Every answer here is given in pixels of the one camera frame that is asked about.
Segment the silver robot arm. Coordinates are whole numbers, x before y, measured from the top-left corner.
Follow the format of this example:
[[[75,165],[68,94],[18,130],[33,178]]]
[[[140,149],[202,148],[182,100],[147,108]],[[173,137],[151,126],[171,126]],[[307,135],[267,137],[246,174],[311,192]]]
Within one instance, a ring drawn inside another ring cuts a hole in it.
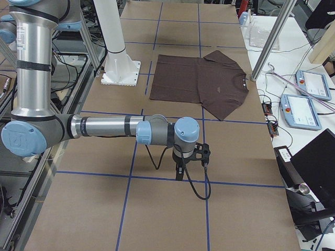
[[[176,179],[188,177],[187,163],[196,159],[199,125],[191,117],[169,123],[162,115],[82,117],[51,110],[52,33],[79,30],[79,1],[10,1],[16,22],[17,106],[1,131],[4,146],[31,157],[69,139],[132,137],[146,146],[172,148]]]

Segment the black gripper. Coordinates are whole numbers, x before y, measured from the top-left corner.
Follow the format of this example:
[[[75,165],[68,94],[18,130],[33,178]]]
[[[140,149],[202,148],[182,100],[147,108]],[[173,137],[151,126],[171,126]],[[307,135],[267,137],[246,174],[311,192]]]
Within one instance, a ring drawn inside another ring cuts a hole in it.
[[[184,169],[186,164],[189,162],[189,158],[181,158],[177,156],[174,152],[172,153],[172,158],[176,163],[176,177],[175,180],[182,181],[184,178]]]

